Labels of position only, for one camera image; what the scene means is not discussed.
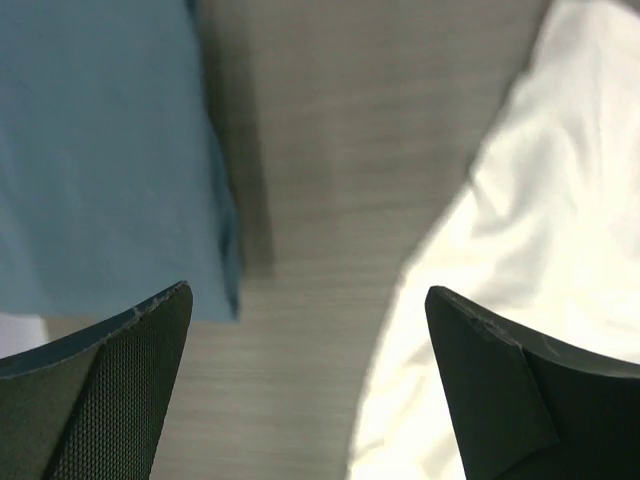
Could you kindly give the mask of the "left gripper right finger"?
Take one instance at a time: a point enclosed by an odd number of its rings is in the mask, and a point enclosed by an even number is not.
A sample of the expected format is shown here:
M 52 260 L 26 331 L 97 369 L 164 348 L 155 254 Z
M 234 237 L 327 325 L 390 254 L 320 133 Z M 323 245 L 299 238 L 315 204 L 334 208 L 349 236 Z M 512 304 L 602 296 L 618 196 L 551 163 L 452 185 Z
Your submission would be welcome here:
M 441 286 L 425 311 L 469 479 L 636 479 L 639 367 Z

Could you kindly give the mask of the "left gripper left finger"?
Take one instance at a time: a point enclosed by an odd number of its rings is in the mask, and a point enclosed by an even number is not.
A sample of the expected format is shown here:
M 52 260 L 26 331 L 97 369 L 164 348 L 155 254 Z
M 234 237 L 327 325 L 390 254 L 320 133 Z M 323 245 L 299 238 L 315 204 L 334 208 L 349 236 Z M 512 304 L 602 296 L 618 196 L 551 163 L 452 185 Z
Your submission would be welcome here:
M 191 320 L 177 283 L 1 361 L 4 479 L 147 479 Z

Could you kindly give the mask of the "cream white t shirt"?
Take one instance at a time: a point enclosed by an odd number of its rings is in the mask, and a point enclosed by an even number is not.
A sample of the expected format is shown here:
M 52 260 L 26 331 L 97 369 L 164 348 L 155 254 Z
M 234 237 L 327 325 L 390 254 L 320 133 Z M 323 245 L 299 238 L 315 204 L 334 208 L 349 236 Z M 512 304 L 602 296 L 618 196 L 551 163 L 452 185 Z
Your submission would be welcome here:
M 346 475 L 460 479 L 425 299 L 447 287 L 576 346 L 639 359 L 639 12 L 555 1 L 459 193 L 406 263 Z

